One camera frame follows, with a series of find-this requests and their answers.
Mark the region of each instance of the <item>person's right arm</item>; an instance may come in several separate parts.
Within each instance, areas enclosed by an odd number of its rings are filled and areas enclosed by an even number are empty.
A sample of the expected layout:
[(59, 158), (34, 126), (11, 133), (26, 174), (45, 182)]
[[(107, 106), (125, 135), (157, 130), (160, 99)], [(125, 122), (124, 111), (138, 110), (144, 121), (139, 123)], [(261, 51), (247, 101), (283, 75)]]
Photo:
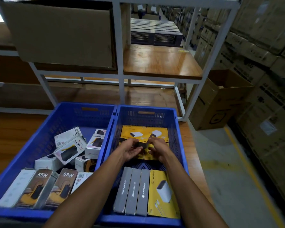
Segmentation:
[(154, 148), (149, 148), (149, 153), (166, 167), (186, 227), (228, 227), (165, 141), (159, 138), (150, 138), (149, 141), (154, 145)]

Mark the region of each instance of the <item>crate handle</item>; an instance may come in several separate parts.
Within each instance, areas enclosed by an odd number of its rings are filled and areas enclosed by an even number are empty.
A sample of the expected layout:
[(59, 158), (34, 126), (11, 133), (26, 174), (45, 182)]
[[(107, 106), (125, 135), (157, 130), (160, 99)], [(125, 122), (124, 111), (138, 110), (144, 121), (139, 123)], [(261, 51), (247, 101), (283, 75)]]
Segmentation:
[(92, 108), (92, 107), (82, 107), (81, 109), (87, 111), (98, 111), (98, 108)]
[(138, 111), (139, 114), (155, 114), (155, 112)]

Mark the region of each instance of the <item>person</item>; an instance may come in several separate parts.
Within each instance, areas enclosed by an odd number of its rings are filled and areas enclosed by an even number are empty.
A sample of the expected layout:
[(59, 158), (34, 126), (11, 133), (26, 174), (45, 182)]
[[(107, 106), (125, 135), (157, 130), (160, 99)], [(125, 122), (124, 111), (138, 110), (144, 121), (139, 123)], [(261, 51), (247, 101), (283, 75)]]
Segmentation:
[[(56, 209), (44, 228), (90, 228), (100, 214), (123, 164), (135, 157), (142, 147), (138, 139), (127, 139), (76, 191)], [(181, 217), (186, 227), (228, 227), (204, 194), (183, 169), (163, 139), (149, 138), (149, 153), (166, 167)]]

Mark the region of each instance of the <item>shelving rack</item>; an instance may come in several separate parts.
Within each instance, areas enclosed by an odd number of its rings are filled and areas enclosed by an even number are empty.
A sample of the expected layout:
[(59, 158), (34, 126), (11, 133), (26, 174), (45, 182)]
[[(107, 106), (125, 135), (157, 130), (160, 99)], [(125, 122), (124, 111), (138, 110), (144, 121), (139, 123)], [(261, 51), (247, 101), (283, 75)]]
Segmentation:
[[(109, 72), (104, 71), (102, 73), (94, 72), (69, 72), (69, 71), (55, 71), (50, 68), (38, 69), (34, 63), (29, 63), (44, 91), (55, 107), (58, 101), (51, 91), (48, 85), (48, 78), (45, 75), (59, 75), (59, 76), (76, 76), (80, 77), (81, 82), (87, 82), (83, 77), (94, 78), (117, 78), (119, 85), (120, 103), (125, 104), (125, 82), (124, 79), (136, 79), (136, 80), (149, 80), (149, 81), (162, 81), (162, 82), (174, 82), (174, 89), (177, 95), (178, 103), (180, 105), (181, 117), (178, 117), (179, 121), (187, 121), (190, 112), (201, 92), (201, 89), (208, 77), (217, 54), (224, 42), (224, 39), (228, 33), (228, 30), (236, 16), (236, 13), (240, 7), (241, 0), (95, 0), (95, 1), (109, 1), (113, 4), (113, 19), (114, 19), (114, 32), (116, 43), (116, 57), (117, 57), (117, 71)], [(220, 31), (217, 35), (215, 44), (211, 50), (211, 53), (207, 59), (205, 68), (202, 70), (193, 56), (188, 53), (187, 48), (189, 46), (190, 37), (187, 37), (184, 43), (183, 49), (180, 50), (176, 47), (156, 47), (146, 45), (130, 45), (131, 32), (129, 30), (127, 34), (128, 46), (123, 53), (122, 48), (122, 22), (121, 22), (121, 3), (147, 3), (154, 5), (168, 5), (168, 6), (185, 6), (194, 7), (194, 13), (192, 15), (191, 24), (189, 27), (188, 35), (193, 32), (194, 25), (197, 19), (198, 9), (203, 8), (219, 8), (230, 9), (227, 20), (222, 24)], [(16, 51), (0, 50), (0, 56), (18, 56)], [(177, 88), (178, 83), (191, 83), (196, 84), (197, 87), (194, 92), (190, 94), (187, 107), (185, 109), (180, 93)], [(45, 114), (49, 111), (38, 111), (31, 109), (15, 109), (15, 108), (0, 108), (0, 112), (17, 112), (17, 113), (41, 113)]]

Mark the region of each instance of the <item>warehouse aisle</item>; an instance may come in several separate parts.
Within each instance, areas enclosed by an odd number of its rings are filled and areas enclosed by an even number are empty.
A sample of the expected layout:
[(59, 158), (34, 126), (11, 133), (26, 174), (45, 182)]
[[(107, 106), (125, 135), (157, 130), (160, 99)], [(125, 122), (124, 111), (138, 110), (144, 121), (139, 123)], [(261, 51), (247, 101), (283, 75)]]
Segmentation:
[(236, 228), (285, 227), (232, 131), (228, 127), (195, 131), (190, 122), (189, 127), (214, 205), (227, 224)]

